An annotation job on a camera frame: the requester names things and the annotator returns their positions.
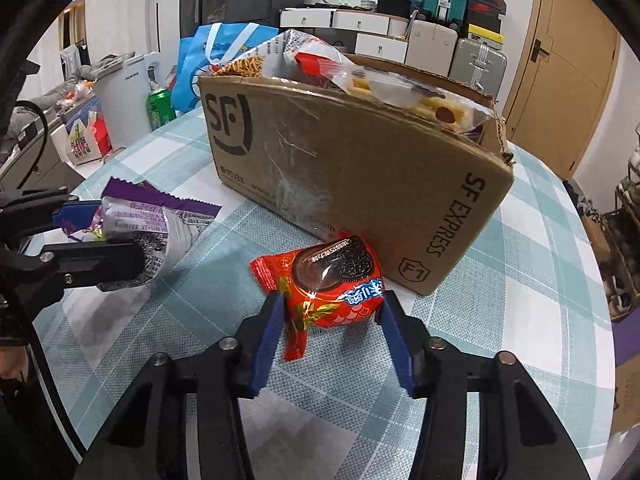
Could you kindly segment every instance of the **door frame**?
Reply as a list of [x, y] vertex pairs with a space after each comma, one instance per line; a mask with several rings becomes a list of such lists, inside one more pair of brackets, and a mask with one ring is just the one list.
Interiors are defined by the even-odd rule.
[[[541, 3], [542, 3], [542, 0], [533, 0], [533, 3], [531, 5], [531, 15], [529, 17], [529, 26], [527, 27], [527, 34], [525, 36], [524, 44], [522, 45], [522, 52], [520, 53], [520, 60], [518, 62], [518, 67], [516, 69], [516, 73], [515, 73], [515, 76], [513, 78], [513, 83], [511, 84], [511, 89], [509, 90], [509, 95], [507, 97], [507, 100], [505, 101], [504, 108], [502, 110], [502, 116], [504, 117], [505, 122], [507, 121], [507, 119], [509, 119], [509, 115], [510, 115], [512, 109], [513, 109], [513, 104], [516, 101], [516, 97], [517, 97], [518, 92], [520, 91], [520, 87], [522, 85], [522, 79], [524, 78], [524, 72], [525, 72], [525, 70], [527, 68], [527, 64], [529, 63], [529, 57], [530, 57], [531, 49], [533, 48], [533, 42], [534, 42], [535, 35], [536, 35], [536, 28], [538, 26], [538, 19], [539, 19], [539, 16], [540, 16]], [[580, 148], [580, 151], [578, 152], [578, 155], [577, 155], [577, 157], [575, 159], [574, 165], [572, 166], [571, 170], [569, 170], [569, 175], [570, 176], [574, 175], [575, 170], [577, 169], [578, 165], [580, 164], [580, 160], [584, 156], [584, 152], [586, 152], [587, 147], [589, 146], [589, 143], [591, 142], [593, 134], [595, 133], [598, 125], [600, 124], [600, 119], [602, 118], [602, 113], [603, 113], [604, 108], [605, 108], [605, 106], [607, 104], [607, 101], [609, 100], [609, 94], [611, 92], [611, 87], [613, 85], [613, 79], [614, 79], [614, 76], [616, 75], [616, 68], [618, 67], [618, 57], [620, 55], [620, 43], [621, 43], [621, 37], [620, 37], [620, 32], [618, 32], [618, 36], [617, 36], [617, 39], [616, 39], [616, 49], [615, 49], [615, 52], [614, 52], [614, 55], [613, 55], [613, 61], [611, 63], [611, 70], [609, 72], [609, 79], [607, 81], [607, 87], [605, 88], [604, 98], [602, 100], [602, 103], [600, 104], [600, 108], [598, 110], [598, 113], [596, 114], [596, 117], [593, 120], [593, 124], [591, 126], [591, 131], [585, 137], [584, 144]]]

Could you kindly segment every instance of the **wooden door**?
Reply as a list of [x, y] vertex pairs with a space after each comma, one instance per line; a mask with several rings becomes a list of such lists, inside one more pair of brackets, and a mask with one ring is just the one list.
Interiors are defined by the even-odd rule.
[[608, 97], [618, 32], [591, 0], [540, 0], [532, 39], [508, 138], [569, 178]]

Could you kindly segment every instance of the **table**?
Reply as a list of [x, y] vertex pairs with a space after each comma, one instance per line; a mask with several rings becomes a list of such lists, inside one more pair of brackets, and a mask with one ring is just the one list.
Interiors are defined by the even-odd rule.
[[[614, 355], [593, 251], [562, 183], [512, 146], [515, 182], [486, 228], [430, 296], [387, 282], [404, 309], [464, 352], [513, 351], [525, 364], [596, 478], [609, 436]], [[117, 176], [222, 206], [217, 221], [164, 280], [101, 293], [67, 291], [34, 325], [60, 396], [88, 446], [148, 357], [201, 352], [232, 334], [264, 299], [251, 259], [316, 242], [222, 185], [201, 109], [125, 150], [76, 193], [94, 199]], [[37, 253], [60, 232], [39, 235]], [[469, 397], [465, 475], [475, 471], [478, 397]], [[190, 414], [196, 406], [190, 403]], [[258, 480], [402, 479], [411, 467], [424, 401], [409, 399], [370, 322], [310, 338], [302, 360], [276, 352], [268, 387], [241, 401]], [[193, 450], [196, 418], [188, 425]], [[190, 451], [190, 463], [194, 454]]]

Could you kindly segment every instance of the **blue gripper pad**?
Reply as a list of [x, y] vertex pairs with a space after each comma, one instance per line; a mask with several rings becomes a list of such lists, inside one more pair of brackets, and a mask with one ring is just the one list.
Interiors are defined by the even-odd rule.
[[62, 227], [67, 234], [75, 233], [91, 225], [100, 205], [100, 200], [67, 202], [53, 213], [51, 221], [55, 227]]
[[424, 344], [429, 332], [421, 320], [404, 313], [392, 290], [386, 291], [384, 297], [376, 319], [382, 326], [400, 386], [411, 398], [418, 399], [423, 396], [420, 387], [425, 382]]
[[284, 308], [284, 296], [270, 292], [260, 313], [240, 324], [236, 339], [242, 353], [233, 380], [236, 396], [253, 399], [266, 386], [284, 326]]

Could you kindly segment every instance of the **green soda can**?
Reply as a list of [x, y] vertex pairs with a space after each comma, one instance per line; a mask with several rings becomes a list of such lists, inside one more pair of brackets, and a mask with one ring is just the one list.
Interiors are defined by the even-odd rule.
[[151, 127], [157, 130], [160, 126], [175, 119], [175, 110], [171, 106], [171, 90], [161, 88], [151, 92], [146, 98], [146, 111], [151, 120]]

